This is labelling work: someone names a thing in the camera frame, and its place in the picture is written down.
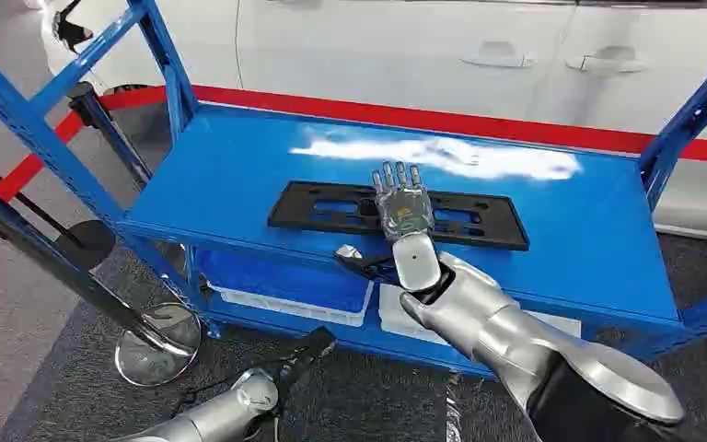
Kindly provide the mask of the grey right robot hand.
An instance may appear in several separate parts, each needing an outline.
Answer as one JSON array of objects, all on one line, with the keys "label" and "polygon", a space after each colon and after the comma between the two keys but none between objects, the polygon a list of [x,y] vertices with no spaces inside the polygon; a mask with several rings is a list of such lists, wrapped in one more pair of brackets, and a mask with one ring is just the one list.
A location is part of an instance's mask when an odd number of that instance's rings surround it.
[{"label": "grey right robot hand", "polygon": [[440,282],[431,233],[435,226],[428,191],[416,165],[386,161],[372,172],[381,229],[391,245],[399,285],[416,293]]}]

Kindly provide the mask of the dark left robot hand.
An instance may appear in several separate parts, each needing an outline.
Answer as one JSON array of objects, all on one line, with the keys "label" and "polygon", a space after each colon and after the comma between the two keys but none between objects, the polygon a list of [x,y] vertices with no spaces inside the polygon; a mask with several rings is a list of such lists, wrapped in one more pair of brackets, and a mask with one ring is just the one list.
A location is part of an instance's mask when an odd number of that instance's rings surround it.
[{"label": "dark left robot hand", "polygon": [[297,381],[330,353],[336,343],[336,336],[325,327],[318,327],[301,338],[289,354],[281,359],[283,364],[275,380],[280,396],[287,396]]}]

